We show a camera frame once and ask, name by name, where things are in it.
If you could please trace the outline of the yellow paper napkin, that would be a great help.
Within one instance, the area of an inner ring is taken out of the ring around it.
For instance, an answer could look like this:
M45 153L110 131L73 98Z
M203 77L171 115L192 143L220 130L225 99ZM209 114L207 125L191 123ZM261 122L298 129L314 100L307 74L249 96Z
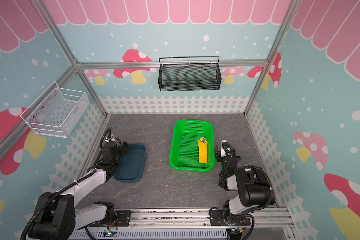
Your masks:
M208 163L208 141L205 137L201 137L198 140L199 148L199 163L207 164Z

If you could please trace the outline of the green plastic basket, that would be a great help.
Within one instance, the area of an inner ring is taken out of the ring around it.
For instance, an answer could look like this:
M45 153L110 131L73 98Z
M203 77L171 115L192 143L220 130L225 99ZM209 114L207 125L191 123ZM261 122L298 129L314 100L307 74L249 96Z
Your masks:
M199 140L206 139L207 162L199 161ZM179 171L209 172L215 167L214 127L198 120L180 120L174 126L169 164Z

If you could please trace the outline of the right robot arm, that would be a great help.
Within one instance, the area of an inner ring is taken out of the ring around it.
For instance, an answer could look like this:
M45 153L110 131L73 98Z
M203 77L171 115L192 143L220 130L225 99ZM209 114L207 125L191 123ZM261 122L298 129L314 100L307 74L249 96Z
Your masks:
M236 149L227 140L221 141L221 150L215 152L215 158L222 165L219 187L236 191L238 195L227 200L222 210L213 209L212 221L245 225L248 222L245 215L275 204L275 191L268 175L257 166L239 167L242 158L236 155Z

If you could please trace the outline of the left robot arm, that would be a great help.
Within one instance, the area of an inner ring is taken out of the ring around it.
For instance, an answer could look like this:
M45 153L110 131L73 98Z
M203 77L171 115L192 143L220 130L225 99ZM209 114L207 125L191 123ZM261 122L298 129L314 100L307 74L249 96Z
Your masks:
M127 142L113 136L103 137L99 149L95 164L87 174L57 192L39 197L21 233L22 240L66 240L74 231L87 229L92 223L109 226L117 221L112 203L96 202L89 207L76 207L86 195L115 175L120 158L130 152Z

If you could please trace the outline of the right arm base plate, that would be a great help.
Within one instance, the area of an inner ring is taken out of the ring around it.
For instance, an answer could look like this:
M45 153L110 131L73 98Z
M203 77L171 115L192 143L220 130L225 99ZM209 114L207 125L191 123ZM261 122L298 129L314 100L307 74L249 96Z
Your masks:
M212 208L209 210L211 226L250 226L249 217L232 215L229 211Z

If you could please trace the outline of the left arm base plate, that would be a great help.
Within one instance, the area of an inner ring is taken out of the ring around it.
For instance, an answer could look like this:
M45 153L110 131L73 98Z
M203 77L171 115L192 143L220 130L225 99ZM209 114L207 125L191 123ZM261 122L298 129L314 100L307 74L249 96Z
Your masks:
M131 220L132 211L116 210L112 221L97 221L91 223L89 227L128 227Z

